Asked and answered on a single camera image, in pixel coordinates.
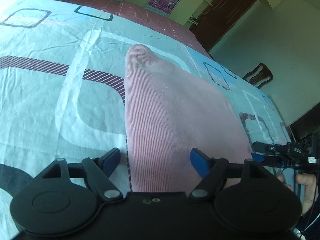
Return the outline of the dark brown door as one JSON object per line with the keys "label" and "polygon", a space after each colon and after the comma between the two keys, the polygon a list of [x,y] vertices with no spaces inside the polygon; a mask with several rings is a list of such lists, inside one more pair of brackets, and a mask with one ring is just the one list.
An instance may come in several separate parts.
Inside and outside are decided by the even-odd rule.
{"label": "dark brown door", "polygon": [[257,0],[212,0],[189,29],[209,52]]}

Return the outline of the pink checked bed cover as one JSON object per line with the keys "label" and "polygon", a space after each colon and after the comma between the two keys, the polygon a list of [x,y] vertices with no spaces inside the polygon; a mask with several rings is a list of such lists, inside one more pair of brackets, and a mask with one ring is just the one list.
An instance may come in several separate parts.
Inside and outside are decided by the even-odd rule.
{"label": "pink checked bed cover", "polygon": [[55,1],[84,5],[104,12],[109,12],[173,38],[176,41],[190,47],[191,49],[207,56],[208,58],[211,57],[203,48],[203,46],[200,45],[195,35],[189,29],[167,17],[159,15],[148,9],[144,9],[136,4],[130,2],[116,2],[113,0]]}

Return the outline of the pink knit sweater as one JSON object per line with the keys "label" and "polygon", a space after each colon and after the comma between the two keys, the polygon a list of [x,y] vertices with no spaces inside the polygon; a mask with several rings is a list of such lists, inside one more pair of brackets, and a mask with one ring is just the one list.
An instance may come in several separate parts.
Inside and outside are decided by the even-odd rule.
{"label": "pink knit sweater", "polygon": [[142,44],[125,59],[125,126],[135,192],[191,192],[201,181],[190,153],[241,164],[248,139],[228,99]]}

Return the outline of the dark cabinet at bedside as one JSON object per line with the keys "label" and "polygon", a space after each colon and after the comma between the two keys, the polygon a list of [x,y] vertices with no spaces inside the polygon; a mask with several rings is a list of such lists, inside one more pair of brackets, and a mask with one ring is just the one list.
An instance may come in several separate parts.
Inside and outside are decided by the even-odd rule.
{"label": "dark cabinet at bedside", "polygon": [[319,108],[313,108],[308,113],[293,122],[289,128],[296,141],[311,133],[319,133]]}

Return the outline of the dark wooden chair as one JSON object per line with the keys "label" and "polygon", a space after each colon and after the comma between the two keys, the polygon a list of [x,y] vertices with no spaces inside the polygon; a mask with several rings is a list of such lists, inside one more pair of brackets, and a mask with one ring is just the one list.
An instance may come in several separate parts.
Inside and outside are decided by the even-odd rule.
{"label": "dark wooden chair", "polygon": [[246,73],[243,79],[251,85],[261,89],[273,80],[273,74],[266,64],[258,64],[251,72]]}

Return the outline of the corner shelf unit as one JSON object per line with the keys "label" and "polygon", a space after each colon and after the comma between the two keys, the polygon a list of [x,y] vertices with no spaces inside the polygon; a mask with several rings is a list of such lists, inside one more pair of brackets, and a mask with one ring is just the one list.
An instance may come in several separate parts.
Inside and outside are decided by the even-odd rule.
{"label": "corner shelf unit", "polygon": [[190,28],[194,23],[198,23],[198,17],[206,10],[207,7],[211,8],[213,5],[213,0],[204,0],[201,4],[196,8],[196,10],[191,15],[191,20],[188,20],[184,25],[187,28]]}

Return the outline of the light blue patterned bedsheet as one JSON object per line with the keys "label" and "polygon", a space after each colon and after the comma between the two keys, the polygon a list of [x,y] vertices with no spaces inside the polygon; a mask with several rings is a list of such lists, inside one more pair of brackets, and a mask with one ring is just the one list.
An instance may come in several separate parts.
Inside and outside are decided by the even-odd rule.
{"label": "light blue patterned bedsheet", "polygon": [[289,142],[270,97],[194,46],[79,2],[1,0],[1,239],[18,233],[12,197],[57,158],[117,147],[111,180],[130,190],[123,79],[134,44],[216,87],[250,142]]}

